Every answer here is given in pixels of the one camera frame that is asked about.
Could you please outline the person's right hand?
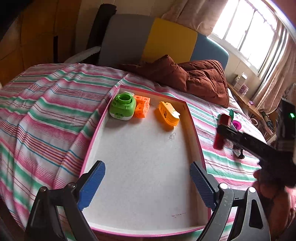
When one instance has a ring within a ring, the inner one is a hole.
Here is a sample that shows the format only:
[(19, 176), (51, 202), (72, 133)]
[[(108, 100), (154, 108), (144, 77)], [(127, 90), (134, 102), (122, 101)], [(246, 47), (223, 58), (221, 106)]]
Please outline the person's right hand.
[(252, 186), (259, 195), (271, 239), (276, 240), (295, 219), (295, 189), (263, 182), (260, 172), (260, 169), (254, 172), (256, 181)]

